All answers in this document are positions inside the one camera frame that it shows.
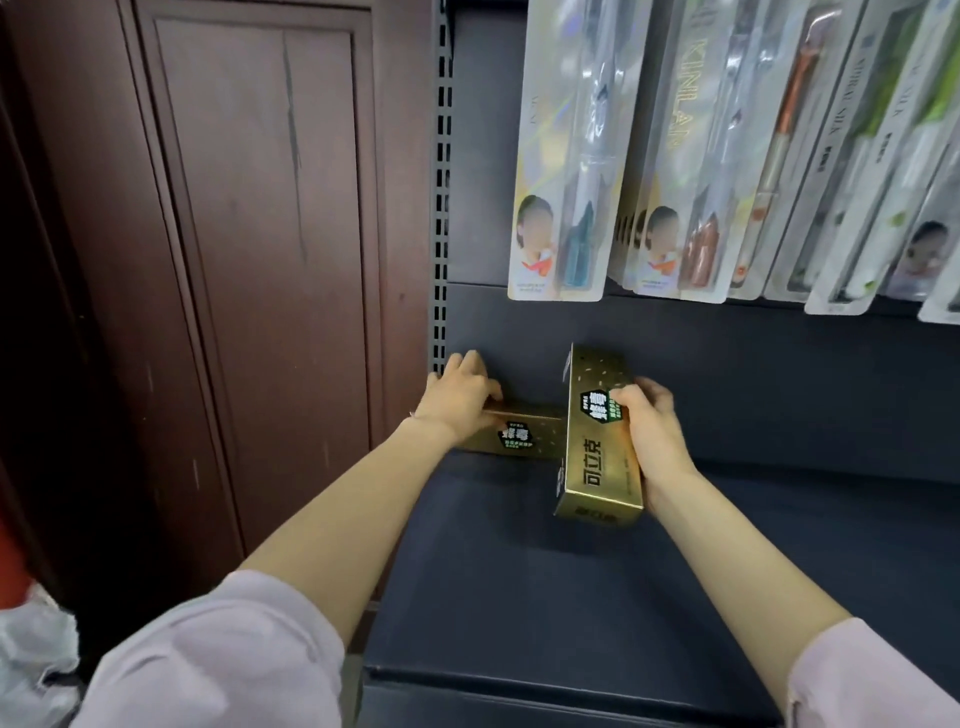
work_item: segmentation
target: woman's black hair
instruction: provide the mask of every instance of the woman's black hair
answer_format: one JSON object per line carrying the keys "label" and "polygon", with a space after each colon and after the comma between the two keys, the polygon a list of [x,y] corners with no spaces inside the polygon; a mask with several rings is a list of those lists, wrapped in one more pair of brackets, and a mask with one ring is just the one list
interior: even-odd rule
{"label": "woman's black hair", "polygon": [[[527,195],[520,202],[520,207],[516,209],[516,226],[519,229],[523,225],[523,218],[526,217],[529,210],[538,210],[541,209],[546,212],[551,217],[553,216],[553,207],[550,206],[546,200],[542,197],[537,197],[537,195]],[[519,243],[520,247],[523,247],[523,235],[520,234],[519,230],[516,232],[516,242]]]}
{"label": "woman's black hair", "polygon": [[943,223],[938,223],[936,220],[927,220],[917,228],[916,232],[913,233],[913,237],[910,238],[910,242],[916,243],[918,240],[923,240],[925,237],[932,235],[935,232],[941,232],[946,235],[948,233],[947,226]]}
{"label": "woman's black hair", "polygon": [[[647,232],[651,232],[657,229],[662,223],[668,222],[669,220],[679,219],[680,216],[677,214],[677,210],[672,209],[667,206],[659,206],[650,213],[650,225],[647,227]],[[636,234],[634,235],[634,247],[640,247],[640,240],[643,240],[643,244],[646,246],[647,250],[650,250],[650,241],[643,234],[643,224],[647,219],[647,211],[643,210],[640,213],[640,216],[636,220]]]}

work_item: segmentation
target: picture of woman on packaging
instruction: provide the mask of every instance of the picture of woman on packaging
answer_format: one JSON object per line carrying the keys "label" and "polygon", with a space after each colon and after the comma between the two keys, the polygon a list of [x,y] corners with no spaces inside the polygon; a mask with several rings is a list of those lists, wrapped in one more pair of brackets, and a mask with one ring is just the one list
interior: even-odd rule
{"label": "picture of woman on packaging", "polygon": [[679,262],[677,236],[680,234],[680,218],[676,210],[670,207],[657,207],[650,214],[650,221],[647,223],[644,235],[646,214],[646,210],[640,213],[634,235],[635,247],[640,247],[640,238],[643,236],[643,247],[647,250],[645,270],[640,275],[646,279],[651,274],[650,269],[653,269],[661,276],[670,278]]}
{"label": "picture of woman on packaging", "polygon": [[887,284],[886,295],[922,301],[933,287],[948,257],[947,226],[928,220],[917,228]]}
{"label": "picture of woman on packaging", "polygon": [[553,242],[553,209],[542,197],[527,195],[516,211],[516,243],[521,268],[513,271],[516,291],[542,290],[553,270],[557,246]]}

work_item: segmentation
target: light purple sleeve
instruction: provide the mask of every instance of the light purple sleeve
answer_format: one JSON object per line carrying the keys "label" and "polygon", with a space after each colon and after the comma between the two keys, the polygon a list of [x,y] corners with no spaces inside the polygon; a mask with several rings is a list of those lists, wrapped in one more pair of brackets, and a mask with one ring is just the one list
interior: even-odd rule
{"label": "light purple sleeve", "polygon": [[817,637],[790,673],[788,728],[956,728],[960,704],[862,619]]}
{"label": "light purple sleeve", "polygon": [[306,597],[237,571],[110,651],[72,728],[340,728],[343,661]]}

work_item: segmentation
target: hand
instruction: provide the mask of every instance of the hand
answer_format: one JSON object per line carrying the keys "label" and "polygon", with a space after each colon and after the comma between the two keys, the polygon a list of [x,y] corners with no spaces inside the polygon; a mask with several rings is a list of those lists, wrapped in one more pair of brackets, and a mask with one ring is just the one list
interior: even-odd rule
{"label": "hand", "polygon": [[426,392],[414,412],[414,419],[445,425],[452,437],[450,446],[500,422],[483,411],[491,397],[503,400],[503,391],[495,379],[487,378],[487,367],[476,351],[467,356],[455,353],[446,360],[444,375],[432,372],[426,378]]}
{"label": "hand", "polygon": [[653,379],[638,377],[636,384],[610,392],[613,401],[630,413],[630,435],[636,459],[646,479],[654,513],[661,494],[697,468],[686,450],[680,421],[673,411],[673,394]]}

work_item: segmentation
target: gold toothpaste box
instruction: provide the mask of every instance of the gold toothpaste box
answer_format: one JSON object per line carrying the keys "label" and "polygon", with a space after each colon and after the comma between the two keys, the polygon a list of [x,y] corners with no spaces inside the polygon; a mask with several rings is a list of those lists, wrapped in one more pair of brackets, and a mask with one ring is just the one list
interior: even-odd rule
{"label": "gold toothpaste box", "polygon": [[487,427],[468,437],[460,449],[544,460],[563,460],[566,453],[566,413],[559,407],[494,402],[485,411],[506,427]]}
{"label": "gold toothpaste box", "polygon": [[568,378],[566,453],[557,477],[557,510],[564,518],[629,525],[643,512],[640,467],[627,411],[610,390],[632,383],[618,354],[574,344]]}

